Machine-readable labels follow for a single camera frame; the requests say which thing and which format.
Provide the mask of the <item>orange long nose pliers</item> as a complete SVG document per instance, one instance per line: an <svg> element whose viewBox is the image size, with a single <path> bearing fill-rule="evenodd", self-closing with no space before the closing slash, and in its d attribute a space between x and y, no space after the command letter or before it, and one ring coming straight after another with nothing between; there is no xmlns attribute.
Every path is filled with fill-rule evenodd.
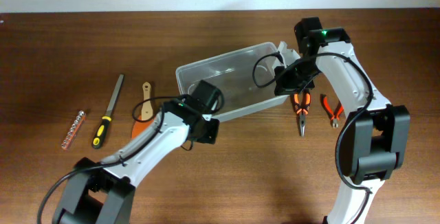
<svg viewBox="0 0 440 224"><path fill-rule="evenodd" d="M300 94L294 94L294 111L298 116L298 128L300 136L305 136L306 116L309 113L309 107L311 104L311 94L308 89L302 92L302 100L300 100Z"/></svg>

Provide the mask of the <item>clear plastic container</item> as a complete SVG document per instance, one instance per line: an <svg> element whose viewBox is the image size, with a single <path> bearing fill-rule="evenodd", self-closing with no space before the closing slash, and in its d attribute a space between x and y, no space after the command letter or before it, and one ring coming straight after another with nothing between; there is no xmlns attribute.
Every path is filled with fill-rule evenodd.
<svg viewBox="0 0 440 224"><path fill-rule="evenodd" d="M219 88L225 104L213 118L220 122L283 104L287 96L276 96L274 83L257 87L274 78L272 63L282 58L277 48L266 42L180 66L175 71L179 92L191 94L200 80Z"/></svg>

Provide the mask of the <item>orange cutting pliers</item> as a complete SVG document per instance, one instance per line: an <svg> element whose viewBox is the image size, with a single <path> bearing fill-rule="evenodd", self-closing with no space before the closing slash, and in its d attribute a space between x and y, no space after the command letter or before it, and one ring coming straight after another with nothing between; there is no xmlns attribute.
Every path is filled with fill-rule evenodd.
<svg viewBox="0 0 440 224"><path fill-rule="evenodd" d="M324 108L327 115L329 116L330 123L331 123L332 127L338 128L340 115L342 114L342 112L344 110L342 103L339 102L337 107L335 109L332 109L328 103L328 98L325 94L320 95L320 101L321 101L322 107Z"/></svg>

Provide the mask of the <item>red scraper wooden handle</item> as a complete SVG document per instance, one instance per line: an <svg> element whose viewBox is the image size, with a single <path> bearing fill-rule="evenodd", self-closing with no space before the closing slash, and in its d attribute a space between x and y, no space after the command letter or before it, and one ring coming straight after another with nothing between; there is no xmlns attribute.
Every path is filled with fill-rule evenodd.
<svg viewBox="0 0 440 224"><path fill-rule="evenodd" d="M151 97L152 86L149 82L142 85L143 100L140 114L135 118L135 123L131 132L131 138L136 138L141 132L147 129L153 121L154 110L150 101L146 101Z"/></svg>

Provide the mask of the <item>metal file yellow black handle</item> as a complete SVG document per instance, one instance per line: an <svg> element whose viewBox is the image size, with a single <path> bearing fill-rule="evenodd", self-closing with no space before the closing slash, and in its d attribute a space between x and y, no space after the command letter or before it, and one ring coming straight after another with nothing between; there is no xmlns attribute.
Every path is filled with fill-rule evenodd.
<svg viewBox="0 0 440 224"><path fill-rule="evenodd" d="M124 82L124 74L120 74L118 77L118 80L115 84L113 93L111 95L111 99L109 101L107 110L105 111L104 115L101 117L101 123L97 129L97 131L95 132L95 135L93 137L93 140L91 142L91 146L93 149L99 149L103 146L108 130L109 130L109 126L110 123L112 121L112 114L113 114L113 110L115 109L116 106L116 102L118 100L118 97L120 95L120 90L122 87L122 84Z"/></svg>

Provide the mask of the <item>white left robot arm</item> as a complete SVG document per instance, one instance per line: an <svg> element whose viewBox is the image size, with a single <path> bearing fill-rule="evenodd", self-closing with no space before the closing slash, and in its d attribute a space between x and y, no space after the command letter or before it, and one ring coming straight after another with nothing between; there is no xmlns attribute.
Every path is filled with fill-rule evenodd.
<svg viewBox="0 0 440 224"><path fill-rule="evenodd" d="M136 188L183 143L214 144L224 103L220 89L202 80L191 94L164 102L149 127L124 148L94 162L86 157L56 182L67 185L53 223L129 223Z"/></svg>

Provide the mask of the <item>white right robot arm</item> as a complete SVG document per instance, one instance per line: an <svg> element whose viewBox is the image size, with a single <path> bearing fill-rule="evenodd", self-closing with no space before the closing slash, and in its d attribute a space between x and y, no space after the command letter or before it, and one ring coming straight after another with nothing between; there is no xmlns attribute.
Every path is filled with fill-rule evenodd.
<svg viewBox="0 0 440 224"><path fill-rule="evenodd" d="M358 61L347 32L324 29L319 18L304 18L294 27L300 58L276 70L277 96L311 87L323 74L346 115L335 145L341 184L324 223L363 223L377 191L404 162L410 114L394 106L371 82Z"/></svg>

